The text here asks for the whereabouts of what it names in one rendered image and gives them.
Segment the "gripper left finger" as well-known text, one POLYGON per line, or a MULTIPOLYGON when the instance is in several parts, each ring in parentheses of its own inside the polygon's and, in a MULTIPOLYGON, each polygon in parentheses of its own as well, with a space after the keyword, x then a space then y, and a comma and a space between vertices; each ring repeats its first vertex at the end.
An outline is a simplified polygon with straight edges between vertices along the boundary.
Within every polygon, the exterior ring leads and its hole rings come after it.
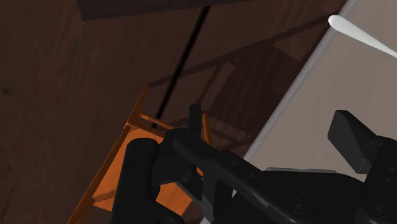
POLYGON ((109 224, 185 224, 156 201, 160 186, 177 182, 212 224, 247 221, 252 212, 268 224, 316 224, 312 205, 249 162, 201 139, 201 108, 189 108, 187 128, 164 140, 137 138, 126 147, 109 224))

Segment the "thin black rod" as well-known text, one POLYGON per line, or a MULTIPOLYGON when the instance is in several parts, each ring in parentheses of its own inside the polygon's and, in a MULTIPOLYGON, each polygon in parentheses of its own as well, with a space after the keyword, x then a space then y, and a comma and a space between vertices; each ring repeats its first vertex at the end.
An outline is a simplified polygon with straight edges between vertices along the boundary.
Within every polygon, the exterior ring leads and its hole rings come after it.
POLYGON ((210 9, 211 9, 211 6, 205 6, 201 9, 200 13, 198 14, 197 20, 196 20, 196 22, 193 26, 193 29, 189 35, 188 41, 186 42, 186 44, 183 48, 183 51, 182 51, 181 56, 178 60, 178 63, 173 70, 173 73, 170 76, 166 76, 164 78, 160 78, 159 80, 152 81, 149 83, 149 87, 151 87, 151 88, 160 86, 164 83, 168 83, 166 92, 162 98, 159 108, 157 109, 157 112, 155 115, 156 119, 161 119, 161 117, 167 107, 167 104, 169 102, 169 99, 171 98, 171 95, 174 91, 176 83, 178 82, 178 79, 180 78, 180 76, 183 72, 184 66, 189 59, 189 56, 193 50, 195 42, 200 34, 200 30, 201 30, 203 24, 205 23, 205 20, 208 16, 210 9))

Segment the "orange wooden chair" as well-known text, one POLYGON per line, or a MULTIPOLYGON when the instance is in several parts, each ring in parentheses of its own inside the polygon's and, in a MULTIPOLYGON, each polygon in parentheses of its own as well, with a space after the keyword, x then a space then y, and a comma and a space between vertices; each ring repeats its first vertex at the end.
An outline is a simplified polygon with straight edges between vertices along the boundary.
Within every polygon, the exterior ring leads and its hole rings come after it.
MULTIPOLYGON (((323 15, 322 17, 306 24, 302 24, 271 37, 270 39, 273 39, 273 42, 280 41, 282 37, 287 38, 295 35, 296 33, 303 32, 304 28, 309 29, 324 23, 325 18, 326 15, 323 15)), ((111 211, 116 194, 116 184, 122 168, 122 159, 124 159, 128 143, 144 137, 154 139, 157 143, 161 143, 164 140, 165 131, 175 128, 166 122, 156 119, 155 117, 141 113, 144 106, 144 100, 150 88, 151 87, 149 87, 149 85, 146 85, 143 88, 143 91, 130 113, 122 133, 116 140, 116 143, 112 147, 105 161, 102 163, 98 173, 95 175, 66 224, 84 224, 87 214, 93 206, 111 211), (145 126, 140 123, 140 119, 147 120, 153 125, 157 125, 165 129, 165 131, 158 130, 152 126, 145 126)), ((200 131, 200 136, 206 143, 211 144, 212 129, 209 127, 208 117, 208 112, 201 112, 200 124, 202 126, 202 130, 200 131)), ((159 185, 157 190, 157 193, 159 193, 160 196, 157 196, 156 202, 159 202, 160 205, 170 209, 173 213, 183 216, 186 213, 186 210, 191 207, 193 199, 191 199, 176 183, 159 185)))

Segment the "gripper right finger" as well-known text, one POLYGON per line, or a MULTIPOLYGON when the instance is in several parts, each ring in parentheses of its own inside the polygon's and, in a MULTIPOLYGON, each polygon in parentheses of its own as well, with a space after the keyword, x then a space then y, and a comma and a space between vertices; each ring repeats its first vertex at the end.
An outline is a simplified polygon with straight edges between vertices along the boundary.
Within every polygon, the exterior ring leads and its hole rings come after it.
POLYGON ((352 167, 365 174, 354 224, 397 224, 397 140, 379 136, 347 110, 336 110, 328 140, 352 167))

